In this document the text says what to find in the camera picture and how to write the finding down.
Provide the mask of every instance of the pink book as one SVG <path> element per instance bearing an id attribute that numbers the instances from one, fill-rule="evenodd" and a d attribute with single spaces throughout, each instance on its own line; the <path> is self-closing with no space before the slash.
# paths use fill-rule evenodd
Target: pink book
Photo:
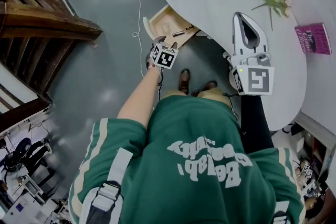
<path id="1" fill-rule="evenodd" d="M 302 51 L 306 54 L 331 54 L 330 42 L 324 23 L 295 27 Z"/>

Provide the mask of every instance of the strap buckle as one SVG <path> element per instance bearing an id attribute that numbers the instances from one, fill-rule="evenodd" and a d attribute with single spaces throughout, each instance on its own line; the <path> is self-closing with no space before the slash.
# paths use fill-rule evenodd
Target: strap buckle
<path id="1" fill-rule="evenodd" d="M 121 186 L 115 182 L 105 182 L 97 191 L 97 196 L 92 205 L 103 211 L 108 211 L 117 201 L 121 191 Z"/>

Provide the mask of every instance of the gray floor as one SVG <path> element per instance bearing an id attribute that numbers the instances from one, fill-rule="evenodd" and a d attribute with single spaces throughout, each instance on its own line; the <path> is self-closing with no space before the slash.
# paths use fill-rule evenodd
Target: gray floor
<path id="1" fill-rule="evenodd" d="M 98 48 L 79 45 L 55 79 L 50 95 L 52 147 L 48 162 L 58 172 L 61 185 L 56 196 L 66 195 L 86 153 L 92 125 L 100 118 L 116 117 L 119 109 L 141 80 L 140 49 L 132 33 L 138 28 L 138 0 L 69 0 L 79 16 L 98 23 L 104 33 Z M 165 0 L 141 0 L 141 17 L 151 18 Z M 141 23 L 143 57 L 151 39 Z M 191 89 L 210 79 L 218 81 L 224 92 L 233 93 L 228 84 L 228 65 L 223 49 L 206 37 L 194 37 L 181 49 L 172 70 L 165 72 L 162 93 L 176 88 L 183 68 L 192 73 Z M 234 98 L 240 110 L 239 98 Z"/>

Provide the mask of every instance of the open drawer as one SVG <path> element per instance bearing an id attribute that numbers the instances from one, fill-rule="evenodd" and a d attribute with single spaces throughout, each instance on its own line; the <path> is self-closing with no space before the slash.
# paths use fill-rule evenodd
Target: open drawer
<path id="1" fill-rule="evenodd" d="M 143 17 L 143 24 L 151 39 L 167 36 L 165 42 L 170 46 L 177 42 L 177 49 L 199 31 L 196 26 L 188 23 L 169 5 L 165 5 L 150 20 Z M 173 37 L 173 34 L 179 31 L 184 31 L 184 34 Z"/>

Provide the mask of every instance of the desk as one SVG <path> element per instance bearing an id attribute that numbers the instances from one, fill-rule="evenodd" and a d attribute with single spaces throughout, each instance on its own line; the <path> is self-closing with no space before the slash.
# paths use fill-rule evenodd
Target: desk
<path id="1" fill-rule="evenodd" d="M 240 11 L 253 18 L 266 32 L 271 64 L 275 67 L 271 96 L 263 96 L 262 104 L 268 127 L 276 131 L 291 122 L 300 111 L 306 92 L 307 64 L 294 27 L 297 22 L 273 13 L 271 30 L 267 7 L 251 11 L 262 0 L 166 0 L 184 19 L 210 35 L 230 55 L 233 54 L 232 19 Z"/>

